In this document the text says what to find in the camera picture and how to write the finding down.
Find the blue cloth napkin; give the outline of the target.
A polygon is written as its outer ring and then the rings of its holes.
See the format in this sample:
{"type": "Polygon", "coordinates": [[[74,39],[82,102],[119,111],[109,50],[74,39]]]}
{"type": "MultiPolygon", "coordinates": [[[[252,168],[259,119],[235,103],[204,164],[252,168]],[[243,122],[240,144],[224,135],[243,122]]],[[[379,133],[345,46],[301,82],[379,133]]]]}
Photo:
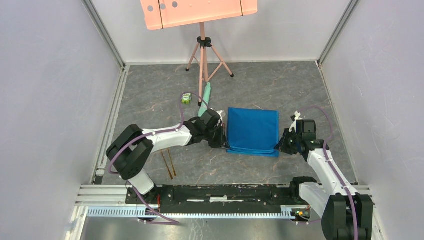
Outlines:
{"type": "Polygon", "coordinates": [[[279,157],[279,112],[266,109],[228,108],[227,140],[230,154],[279,157]]]}

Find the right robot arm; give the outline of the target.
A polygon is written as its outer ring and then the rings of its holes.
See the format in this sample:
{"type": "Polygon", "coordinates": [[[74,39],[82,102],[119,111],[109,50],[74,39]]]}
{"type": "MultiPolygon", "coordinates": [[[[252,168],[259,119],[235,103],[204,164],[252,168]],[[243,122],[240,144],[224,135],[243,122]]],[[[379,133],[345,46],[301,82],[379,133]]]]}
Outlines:
{"type": "Polygon", "coordinates": [[[317,138],[314,120],[293,117],[275,149],[301,155],[315,171],[320,183],[302,178],[289,189],[295,204],[306,201],[317,213],[327,240],[370,240],[373,234],[374,203],[361,194],[342,174],[327,142],[317,138]]]}

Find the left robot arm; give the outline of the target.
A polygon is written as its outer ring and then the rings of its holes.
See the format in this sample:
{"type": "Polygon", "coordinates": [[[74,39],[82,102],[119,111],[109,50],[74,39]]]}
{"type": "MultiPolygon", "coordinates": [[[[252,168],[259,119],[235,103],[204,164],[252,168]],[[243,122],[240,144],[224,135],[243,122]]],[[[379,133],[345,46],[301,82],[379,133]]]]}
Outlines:
{"type": "Polygon", "coordinates": [[[225,112],[211,108],[202,116],[160,129],[141,129],[129,125],[106,150],[110,168],[123,180],[129,181],[145,204],[157,198],[155,183],[144,166],[152,153],[172,147],[183,147],[206,141],[210,148],[229,147],[224,129],[225,112]]]}

